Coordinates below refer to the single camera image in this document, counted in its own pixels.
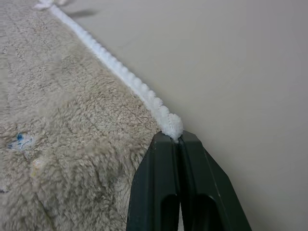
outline white cord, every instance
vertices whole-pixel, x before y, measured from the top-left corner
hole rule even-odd
[[[50,3],[50,0],[40,0],[42,4]],[[127,86],[129,86],[136,95],[144,102],[152,116],[158,122],[162,132],[170,136],[175,141],[183,133],[183,123],[179,116],[169,112],[169,109],[163,105],[163,101],[157,98],[155,92],[142,83],[133,73],[131,73],[123,64],[112,56],[104,47],[102,47],[92,36],[80,25],[74,22],[69,16],[62,12],[56,5],[49,5],[50,11],[58,17],[63,23],[68,25],[79,39],[116,74]]]

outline beige fleece blanket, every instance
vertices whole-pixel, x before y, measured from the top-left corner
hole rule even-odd
[[[1,0],[0,230],[125,230],[159,131],[141,100],[34,0]]]

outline black plastic clip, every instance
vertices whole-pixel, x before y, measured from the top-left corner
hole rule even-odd
[[[157,133],[132,183],[127,231],[251,231],[226,173],[198,138]]]

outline blue stain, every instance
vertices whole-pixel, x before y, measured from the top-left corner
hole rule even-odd
[[[21,133],[18,133],[17,135],[17,140],[21,141],[23,139],[23,135]]]

